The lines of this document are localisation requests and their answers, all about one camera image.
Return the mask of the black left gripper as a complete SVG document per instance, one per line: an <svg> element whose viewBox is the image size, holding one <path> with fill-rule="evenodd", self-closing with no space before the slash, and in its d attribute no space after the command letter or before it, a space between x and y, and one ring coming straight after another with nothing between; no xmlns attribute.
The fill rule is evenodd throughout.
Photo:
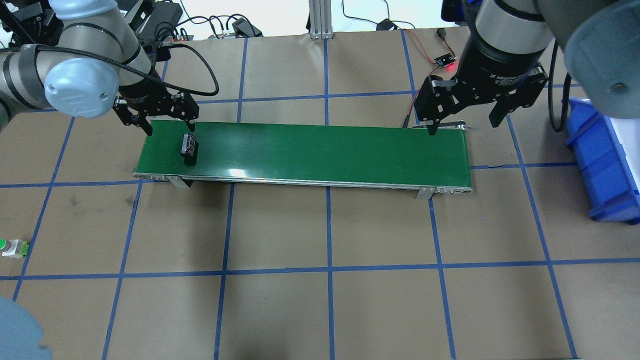
<svg viewBox="0 0 640 360"><path fill-rule="evenodd" d="M195 132L195 121L200 107L189 93L172 95L165 86L151 80L118 88L112 109L126 126L140 126L147 137L153 136L153 127L147 117L169 116L186 121L188 130Z"/></svg>

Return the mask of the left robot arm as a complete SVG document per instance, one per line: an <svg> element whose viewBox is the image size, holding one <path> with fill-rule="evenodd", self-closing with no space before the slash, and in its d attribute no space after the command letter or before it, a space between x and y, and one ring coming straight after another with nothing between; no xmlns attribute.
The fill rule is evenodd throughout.
<svg viewBox="0 0 640 360"><path fill-rule="evenodd" d="M93 119L115 111L126 126L151 136L147 120L170 116L195 131L192 92L169 92L156 66L114 0L53 0L62 22L54 46L24 44L1 50L1 128L19 114L55 109Z"/></svg>

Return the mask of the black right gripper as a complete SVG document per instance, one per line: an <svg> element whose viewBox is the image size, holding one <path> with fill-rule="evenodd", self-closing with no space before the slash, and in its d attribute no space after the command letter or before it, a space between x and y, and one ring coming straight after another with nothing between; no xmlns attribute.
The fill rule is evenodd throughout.
<svg viewBox="0 0 640 360"><path fill-rule="evenodd" d="M493 104L488 119L498 128L517 109L532 107L549 78L540 59L546 47L527 54L494 48L480 38L469 38L455 74L448 79L430 74L414 100L419 121L435 136L446 117L476 105Z"/></svg>

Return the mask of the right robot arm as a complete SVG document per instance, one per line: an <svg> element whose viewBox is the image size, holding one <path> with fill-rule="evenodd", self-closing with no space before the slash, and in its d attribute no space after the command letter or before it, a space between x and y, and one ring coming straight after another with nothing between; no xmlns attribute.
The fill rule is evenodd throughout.
<svg viewBox="0 0 640 360"><path fill-rule="evenodd" d="M448 116L493 104L496 128L509 113L535 104L551 74L540 63L553 44L569 77L597 110L639 117L637 0L444 0L441 17L470 30L455 75L428 75L414 111L434 135Z"/></svg>

